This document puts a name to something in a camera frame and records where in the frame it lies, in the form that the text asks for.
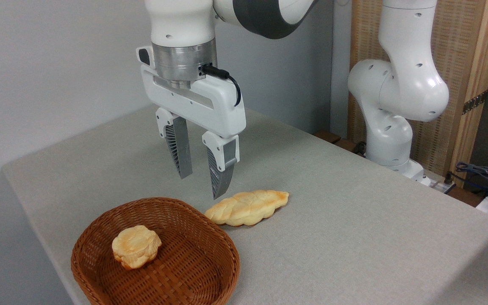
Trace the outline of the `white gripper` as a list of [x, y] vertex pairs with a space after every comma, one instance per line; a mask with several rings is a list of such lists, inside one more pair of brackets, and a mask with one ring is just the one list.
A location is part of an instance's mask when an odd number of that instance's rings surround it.
[[155, 112], [161, 138], [180, 178], [192, 174], [187, 121], [208, 130], [202, 135], [207, 147], [213, 198], [224, 195], [240, 160], [238, 135], [246, 127], [244, 101], [235, 106], [238, 93], [231, 81], [207, 75], [190, 88], [174, 88], [155, 68], [153, 48], [137, 48], [141, 75], [147, 96], [160, 108]]

